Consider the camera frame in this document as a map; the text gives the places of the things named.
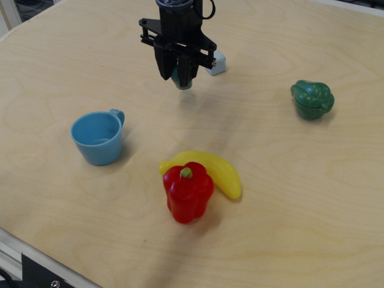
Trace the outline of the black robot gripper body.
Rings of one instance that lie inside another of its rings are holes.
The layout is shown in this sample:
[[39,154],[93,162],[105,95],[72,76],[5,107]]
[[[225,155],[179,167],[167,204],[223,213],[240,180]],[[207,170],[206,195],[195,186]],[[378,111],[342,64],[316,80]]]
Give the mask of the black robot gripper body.
[[203,21],[213,18],[216,12],[214,1],[212,10],[204,15],[203,1],[156,1],[159,19],[142,18],[142,42],[152,46],[158,43],[173,50],[178,58],[188,55],[199,66],[212,68],[215,64],[214,52],[217,45],[202,32]]

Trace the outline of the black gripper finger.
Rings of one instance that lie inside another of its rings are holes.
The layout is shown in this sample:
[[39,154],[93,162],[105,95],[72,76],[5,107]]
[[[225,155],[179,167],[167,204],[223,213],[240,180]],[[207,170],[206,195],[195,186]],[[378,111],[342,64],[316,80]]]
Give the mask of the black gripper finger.
[[164,80],[168,80],[177,65],[177,56],[172,49],[158,43],[154,44],[154,52],[160,75]]
[[191,87],[193,79],[198,71],[197,61],[188,55],[181,55],[178,58],[177,73],[180,87]]

